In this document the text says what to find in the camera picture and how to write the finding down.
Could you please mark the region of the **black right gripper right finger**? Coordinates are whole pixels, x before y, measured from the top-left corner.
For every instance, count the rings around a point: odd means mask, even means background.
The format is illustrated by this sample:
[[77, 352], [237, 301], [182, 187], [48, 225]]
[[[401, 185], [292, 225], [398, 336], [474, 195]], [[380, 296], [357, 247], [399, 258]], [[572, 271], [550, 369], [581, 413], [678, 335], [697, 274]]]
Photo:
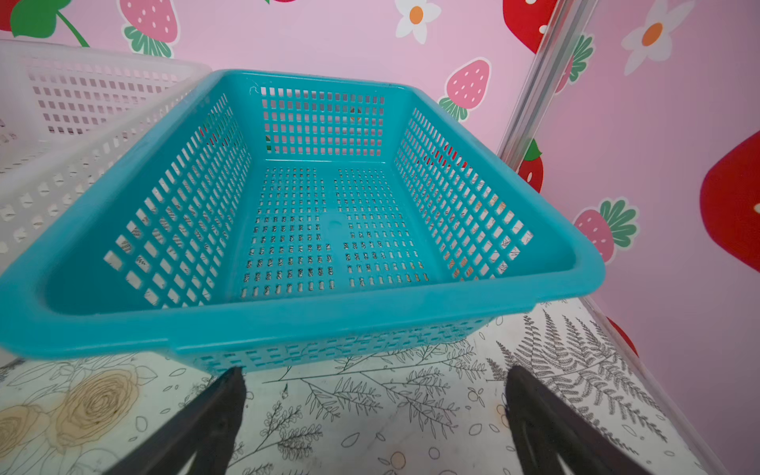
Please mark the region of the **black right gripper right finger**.
[[507, 418], [526, 474], [640, 474], [623, 454], [526, 368], [511, 368], [505, 383]]

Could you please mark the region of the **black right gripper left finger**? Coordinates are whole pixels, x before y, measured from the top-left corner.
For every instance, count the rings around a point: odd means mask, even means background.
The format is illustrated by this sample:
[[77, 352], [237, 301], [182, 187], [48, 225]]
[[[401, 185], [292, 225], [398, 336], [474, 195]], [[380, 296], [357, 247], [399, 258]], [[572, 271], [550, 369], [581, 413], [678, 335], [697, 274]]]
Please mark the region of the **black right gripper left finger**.
[[227, 370], [110, 474], [224, 474], [235, 451], [247, 388], [239, 367]]

